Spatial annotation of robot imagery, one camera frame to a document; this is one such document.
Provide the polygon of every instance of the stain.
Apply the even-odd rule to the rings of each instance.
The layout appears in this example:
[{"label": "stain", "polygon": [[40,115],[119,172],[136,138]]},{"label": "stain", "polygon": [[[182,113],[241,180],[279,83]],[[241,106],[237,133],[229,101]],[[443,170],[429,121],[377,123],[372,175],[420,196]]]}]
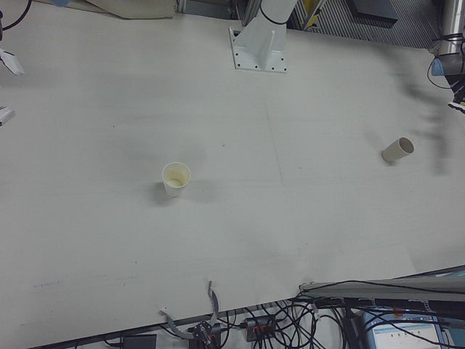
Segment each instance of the stain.
[{"label": "stain", "polygon": [[60,281],[50,281],[50,282],[44,282],[42,284],[37,284],[34,285],[34,289],[43,289],[44,287],[49,287],[49,286],[55,286],[58,285]]},{"label": "stain", "polygon": [[129,276],[116,278],[116,280],[118,280],[118,281],[128,281],[128,280],[133,280],[135,278],[137,278],[137,275],[129,275]]}]

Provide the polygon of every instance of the connector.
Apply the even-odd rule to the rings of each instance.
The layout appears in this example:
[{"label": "connector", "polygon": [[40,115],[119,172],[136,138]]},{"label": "connector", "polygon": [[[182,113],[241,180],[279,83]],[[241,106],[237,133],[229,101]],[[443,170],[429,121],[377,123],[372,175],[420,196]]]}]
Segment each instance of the connector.
[{"label": "connector", "polygon": [[276,319],[273,315],[256,316],[246,318],[246,340],[255,342],[265,338],[273,337],[276,330]]},{"label": "connector", "polygon": [[[194,332],[195,327],[187,329],[188,332]],[[211,332],[208,335],[211,343],[214,343],[215,348],[221,347],[221,326],[215,324],[211,328]],[[199,337],[189,340],[188,349],[206,349],[205,343]]]}]

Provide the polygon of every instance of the white paper cup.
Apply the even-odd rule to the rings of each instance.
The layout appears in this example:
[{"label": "white paper cup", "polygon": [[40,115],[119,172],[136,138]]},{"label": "white paper cup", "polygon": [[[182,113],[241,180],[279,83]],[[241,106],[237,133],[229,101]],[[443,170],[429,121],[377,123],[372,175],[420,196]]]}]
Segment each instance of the white paper cup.
[{"label": "white paper cup", "polygon": [[181,195],[182,190],[189,184],[190,169],[186,164],[171,162],[163,168],[161,176],[166,194],[176,198]]},{"label": "white paper cup", "polygon": [[392,163],[407,155],[413,153],[413,143],[405,137],[399,138],[394,141],[389,147],[381,152],[381,157],[386,162]]}]

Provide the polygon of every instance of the mounting plate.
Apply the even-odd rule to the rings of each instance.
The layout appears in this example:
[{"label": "mounting plate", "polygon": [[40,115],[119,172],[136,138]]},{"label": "mounting plate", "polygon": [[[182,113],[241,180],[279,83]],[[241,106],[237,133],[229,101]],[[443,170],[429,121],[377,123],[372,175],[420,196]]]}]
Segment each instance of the mounting plate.
[{"label": "mounting plate", "polygon": [[236,44],[235,38],[240,33],[240,30],[229,28],[230,41],[232,48],[232,58],[236,69],[245,71],[266,71],[269,73],[287,73],[288,67],[284,60],[282,51],[271,51],[270,57],[267,60],[265,67],[259,63],[259,59],[251,54],[247,47],[240,47]]}]

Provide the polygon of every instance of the monitor screen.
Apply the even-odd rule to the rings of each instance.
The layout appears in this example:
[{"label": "monitor screen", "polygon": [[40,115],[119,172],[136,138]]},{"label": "monitor screen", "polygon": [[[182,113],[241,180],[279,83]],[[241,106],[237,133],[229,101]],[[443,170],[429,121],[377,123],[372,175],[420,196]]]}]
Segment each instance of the monitor screen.
[{"label": "monitor screen", "polygon": [[[431,321],[431,316],[404,317],[405,320]],[[380,323],[379,319],[373,320],[371,324]],[[397,327],[424,337],[432,342],[442,342],[437,334],[434,324],[409,324],[396,323]],[[410,336],[409,334],[394,328],[389,324],[382,324],[372,329],[376,349],[441,349],[440,345],[433,345],[424,340]]]}]

